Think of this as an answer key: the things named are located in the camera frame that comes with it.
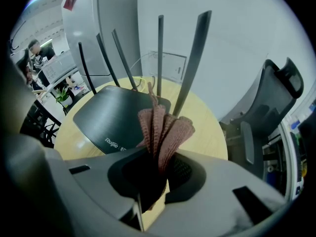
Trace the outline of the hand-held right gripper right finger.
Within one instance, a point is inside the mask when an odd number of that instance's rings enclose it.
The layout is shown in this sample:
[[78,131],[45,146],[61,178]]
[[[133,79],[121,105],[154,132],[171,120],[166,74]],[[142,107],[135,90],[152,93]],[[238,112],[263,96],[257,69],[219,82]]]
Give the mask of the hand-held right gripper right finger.
[[148,228],[155,236],[256,236],[285,207],[277,190],[233,162],[184,150],[175,160],[190,177],[166,194]]

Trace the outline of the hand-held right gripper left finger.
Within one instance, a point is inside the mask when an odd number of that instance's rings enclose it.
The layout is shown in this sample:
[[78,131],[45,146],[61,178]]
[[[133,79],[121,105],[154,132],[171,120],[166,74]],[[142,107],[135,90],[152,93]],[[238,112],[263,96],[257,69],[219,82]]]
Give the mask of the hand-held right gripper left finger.
[[103,211],[144,231],[140,191],[133,184],[136,168],[130,164],[146,151],[140,147],[65,163],[75,181]]

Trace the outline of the black router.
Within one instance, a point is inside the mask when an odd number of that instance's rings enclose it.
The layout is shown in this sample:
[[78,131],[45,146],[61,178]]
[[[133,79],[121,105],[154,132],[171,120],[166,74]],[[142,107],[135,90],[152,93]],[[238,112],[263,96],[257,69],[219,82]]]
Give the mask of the black router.
[[[178,116],[190,92],[206,43],[212,12],[206,11],[197,18],[197,26],[187,70],[173,109]],[[114,71],[110,71],[115,85],[107,85],[93,96],[74,115],[73,121],[79,130],[103,153],[111,154],[136,147],[143,139],[138,113],[151,107],[148,94],[137,89],[116,31],[112,32],[117,50],[124,64],[132,89],[122,88]]]

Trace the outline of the brown cloth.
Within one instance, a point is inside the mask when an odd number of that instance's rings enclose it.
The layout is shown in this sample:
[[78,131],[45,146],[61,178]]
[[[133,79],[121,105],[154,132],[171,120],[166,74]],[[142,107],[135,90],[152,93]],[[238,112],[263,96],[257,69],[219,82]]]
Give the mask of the brown cloth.
[[148,91],[153,107],[138,113],[144,137],[138,146],[146,146],[151,169],[149,179],[145,182],[145,190],[141,193],[143,212],[151,210],[165,191],[168,166],[173,155],[195,132],[189,118],[178,118],[166,112],[166,107],[158,102],[159,98],[153,93],[150,82]]

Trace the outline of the potted green plant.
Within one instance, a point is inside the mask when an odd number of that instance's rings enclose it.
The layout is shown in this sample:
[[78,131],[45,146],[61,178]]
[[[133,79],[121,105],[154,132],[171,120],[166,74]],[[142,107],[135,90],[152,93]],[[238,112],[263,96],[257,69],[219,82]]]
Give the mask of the potted green plant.
[[72,104],[73,100],[68,92],[67,87],[63,87],[62,90],[57,89],[56,92],[56,102],[60,103],[65,108]]

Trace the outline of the black high-back office chair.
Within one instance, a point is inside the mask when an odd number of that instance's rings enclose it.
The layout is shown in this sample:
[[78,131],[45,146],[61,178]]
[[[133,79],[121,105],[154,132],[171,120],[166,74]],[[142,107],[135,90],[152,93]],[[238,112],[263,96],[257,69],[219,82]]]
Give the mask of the black high-back office chair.
[[220,124],[226,133],[228,159],[262,179],[263,146],[303,91],[303,78],[290,58],[283,68],[267,59],[249,110],[228,124]]

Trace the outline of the silver refrigerator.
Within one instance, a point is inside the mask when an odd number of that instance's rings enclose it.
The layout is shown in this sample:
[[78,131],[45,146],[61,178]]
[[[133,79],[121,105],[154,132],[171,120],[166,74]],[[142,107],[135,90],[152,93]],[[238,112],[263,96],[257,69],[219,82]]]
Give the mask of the silver refrigerator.
[[116,31],[128,68],[133,76],[142,74],[138,31],[138,0],[77,0],[73,10],[63,8],[64,32],[70,52],[84,80],[79,52],[80,42],[88,74],[95,87],[112,81],[97,37],[100,37],[112,69],[118,79],[127,77],[112,32]]

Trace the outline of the white wall network box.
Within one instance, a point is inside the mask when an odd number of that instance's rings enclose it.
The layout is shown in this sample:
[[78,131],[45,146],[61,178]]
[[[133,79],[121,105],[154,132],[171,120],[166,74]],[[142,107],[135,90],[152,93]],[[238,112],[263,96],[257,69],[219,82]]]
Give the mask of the white wall network box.
[[[187,57],[174,53],[162,53],[162,72],[164,79],[174,82],[182,82]],[[151,75],[158,75],[158,53],[149,55],[149,72]]]

